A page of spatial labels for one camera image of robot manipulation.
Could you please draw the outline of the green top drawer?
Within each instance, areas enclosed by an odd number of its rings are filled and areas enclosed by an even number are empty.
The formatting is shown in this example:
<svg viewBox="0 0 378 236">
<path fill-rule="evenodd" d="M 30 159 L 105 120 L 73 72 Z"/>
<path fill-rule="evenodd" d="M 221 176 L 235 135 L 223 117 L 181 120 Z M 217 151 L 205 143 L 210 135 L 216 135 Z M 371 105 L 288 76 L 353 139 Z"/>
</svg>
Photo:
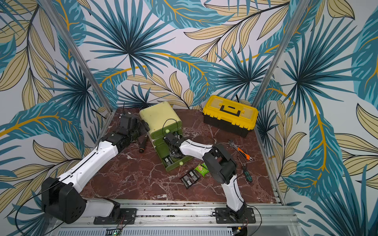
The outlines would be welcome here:
<svg viewBox="0 0 378 236">
<path fill-rule="evenodd" d="M 149 131 L 149 137 L 152 139 L 159 139 L 168 133 L 175 133 L 175 134 L 183 135 L 183 130 L 180 126 L 177 127 L 175 124 L 172 124 L 169 126 L 165 126 L 164 128 L 161 128 L 161 129 L 155 129 L 155 130 Z"/>
</svg>

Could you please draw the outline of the green drawer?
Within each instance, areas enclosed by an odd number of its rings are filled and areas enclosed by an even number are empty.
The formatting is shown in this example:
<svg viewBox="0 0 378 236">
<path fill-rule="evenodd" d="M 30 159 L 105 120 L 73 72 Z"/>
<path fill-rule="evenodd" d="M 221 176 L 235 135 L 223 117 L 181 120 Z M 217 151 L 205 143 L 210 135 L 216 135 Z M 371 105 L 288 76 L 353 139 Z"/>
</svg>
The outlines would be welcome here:
<svg viewBox="0 0 378 236">
<path fill-rule="evenodd" d="M 171 158 L 173 160 L 174 164 L 167 167 L 163 159 L 165 157 L 169 156 L 168 145 L 162 144 L 160 146 L 157 146 L 157 147 L 155 147 L 155 151 L 157 152 L 157 154 L 158 154 L 159 158 L 161 159 L 162 164 L 164 165 L 165 170 L 167 172 L 172 171 L 175 168 L 177 168 L 177 167 L 179 167 L 179 166 L 181 166 L 181 165 L 183 165 L 183 164 L 185 164 L 185 163 L 187 163 L 187 162 L 189 162 L 190 160 L 193 159 L 193 157 L 188 156 L 188 155 L 184 155 L 182 158 Z"/>
<path fill-rule="evenodd" d="M 163 136 L 160 136 L 160 137 L 157 138 L 157 139 L 153 139 L 153 140 L 152 140 L 152 143 L 153 143 L 153 145 L 154 145 L 155 147 L 157 147 L 157 146 L 160 146 L 160 145 L 162 145 L 162 144 L 165 144 L 165 141 L 164 141 L 164 139 L 163 139 Z"/>
<path fill-rule="evenodd" d="M 183 135 L 183 130 L 180 126 L 177 127 L 175 124 L 172 124 L 169 126 L 165 126 L 164 128 L 161 128 L 161 129 L 155 129 L 155 130 L 149 131 L 149 137 L 152 139 L 159 139 L 168 133 L 175 133 L 175 134 Z"/>
</svg>

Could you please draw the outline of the pale green drawer cabinet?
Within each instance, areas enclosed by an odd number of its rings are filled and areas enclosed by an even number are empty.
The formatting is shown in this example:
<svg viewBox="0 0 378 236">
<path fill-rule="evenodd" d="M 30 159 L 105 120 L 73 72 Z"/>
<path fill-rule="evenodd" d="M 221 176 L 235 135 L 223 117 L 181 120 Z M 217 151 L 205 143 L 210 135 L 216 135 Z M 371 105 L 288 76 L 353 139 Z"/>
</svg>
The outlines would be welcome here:
<svg viewBox="0 0 378 236">
<path fill-rule="evenodd" d="M 172 124 L 182 128 L 181 119 L 167 101 L 145 108 L 139 112 L 139 115 L 148 124 L 150 131 Z"/>
</svg>

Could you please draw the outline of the green bottom drawer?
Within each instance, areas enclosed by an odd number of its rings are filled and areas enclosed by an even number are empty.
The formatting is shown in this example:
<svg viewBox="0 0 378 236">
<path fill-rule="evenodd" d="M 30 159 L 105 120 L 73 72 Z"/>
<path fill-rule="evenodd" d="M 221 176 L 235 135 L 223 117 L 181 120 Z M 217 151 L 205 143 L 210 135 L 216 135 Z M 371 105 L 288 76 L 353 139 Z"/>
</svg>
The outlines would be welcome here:
<svg viewBox="0 0 378 236">
<path fill-rule="evenodd" d="M 193 157 L 188 156 L 188 155 L 184 155 L 182 158 L 171 158 L 173 160 L 174 164 L 167 167 L 163 159 L 165 157 L 169 156 L 168 145 L 162 144 L 160 146 L 157 146 L 157 147 L 155 147 L 155 151 L 157 152 L 157 154 L 158 154 L 159 158 L 161 159 L 162 164 L 164 165 L 165 170 L 167 172 L 172 171 L 175 168 L 177 168 L 177 167 L 179 167 L 179 166 L 181 166 L 181 165 L 183 165 L 183 164 L 185 164 L 185 163 L 187 163 L 187 162 L 189 162 L 190 160 L 193 159 Z"/>
</svg>

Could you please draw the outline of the green cookie packet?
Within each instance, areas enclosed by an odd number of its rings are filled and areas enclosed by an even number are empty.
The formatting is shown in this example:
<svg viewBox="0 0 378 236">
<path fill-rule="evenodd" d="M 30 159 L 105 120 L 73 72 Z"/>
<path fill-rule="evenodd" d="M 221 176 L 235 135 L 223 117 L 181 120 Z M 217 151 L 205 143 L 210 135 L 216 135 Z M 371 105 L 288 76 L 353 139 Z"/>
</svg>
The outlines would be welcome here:
<svg viewBox="0 0 378 236">
<path fill-rule="evenodd" d="M 205 177 L 206 174 L 209 173 L 209 170 L 208 170 L 208 168 L 207 168 L 207 166 L 206 166 L 205 163 L 199 164 L 199 165 L 195 168 L 195 170 L 196 170 L 197 172 L 199 172 L 203 177 Z"/>
</svg>

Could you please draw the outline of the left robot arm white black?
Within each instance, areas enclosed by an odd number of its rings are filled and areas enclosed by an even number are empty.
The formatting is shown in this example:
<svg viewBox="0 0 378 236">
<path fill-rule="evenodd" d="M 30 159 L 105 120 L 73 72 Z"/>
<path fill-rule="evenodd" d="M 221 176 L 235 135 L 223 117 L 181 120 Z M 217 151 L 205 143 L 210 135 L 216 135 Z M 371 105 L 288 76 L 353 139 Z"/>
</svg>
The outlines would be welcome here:
<svg viewBox="0 0 378 236">
<path fill-rule="evenodd" d="M 118 129 L 107 133 L 85 158 L 57 178 L 49 177 L 42 183 L 42 211 L 67 224 L 83 217 L 95 217 L 100 222 L 110 223 L 121 220 L 118 202 L 85 199 L 80 193 L 108 161 L 149 130 L 148 124 L 139 116 L 121 115 Z"/>
</svg>

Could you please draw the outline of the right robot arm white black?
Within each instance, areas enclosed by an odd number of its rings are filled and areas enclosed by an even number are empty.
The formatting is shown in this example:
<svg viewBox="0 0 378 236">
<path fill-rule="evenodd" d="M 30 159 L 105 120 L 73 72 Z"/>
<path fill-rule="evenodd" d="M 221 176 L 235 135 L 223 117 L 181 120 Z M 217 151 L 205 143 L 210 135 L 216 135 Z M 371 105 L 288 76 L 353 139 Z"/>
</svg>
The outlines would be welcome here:
<svg viewBox="0 0 378 236">
<path fill-rule="evenodd" d="M 212 177 L 221 184 L 226 196 L 226 207 L 237 218 L 245 213 L 247 205 L 237 182 L 237 164 L 222 144 L 205 145 L 190 139 L 179 139 L 172 133 L 164 137 L 174 154 L 191 156 L 204 161 Z"/>
</svg>

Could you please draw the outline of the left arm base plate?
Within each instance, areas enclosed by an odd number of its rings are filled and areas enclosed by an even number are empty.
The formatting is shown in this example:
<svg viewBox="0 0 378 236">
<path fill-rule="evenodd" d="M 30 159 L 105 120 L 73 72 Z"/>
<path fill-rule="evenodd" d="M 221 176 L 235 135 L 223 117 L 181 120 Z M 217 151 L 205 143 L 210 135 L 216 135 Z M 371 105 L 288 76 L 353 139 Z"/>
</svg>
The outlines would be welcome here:
<svg viewBox="0 0 378 236">
<path fill-rule="evenodd" d="M 95 225 L 133 225 L 135 222 L 136 208 L 118 208 L 111 212 L 108 217 L 95 217 Z"/>
</svg>

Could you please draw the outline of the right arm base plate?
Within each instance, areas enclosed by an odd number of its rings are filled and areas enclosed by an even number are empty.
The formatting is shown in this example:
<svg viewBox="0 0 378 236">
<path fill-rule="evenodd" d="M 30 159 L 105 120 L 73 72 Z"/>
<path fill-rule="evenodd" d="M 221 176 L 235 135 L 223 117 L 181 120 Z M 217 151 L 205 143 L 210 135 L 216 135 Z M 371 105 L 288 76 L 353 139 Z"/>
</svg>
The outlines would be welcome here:
<svg viewBox="0 0 378 236">
<path fill-rule="evenodd" d="M 253 208 L 240 209 L 238 212 L 228 207 L 215 208 L 212 216 L 216 218 L 217 224 L 254 224 L 256 217 Z"/>
</svg>

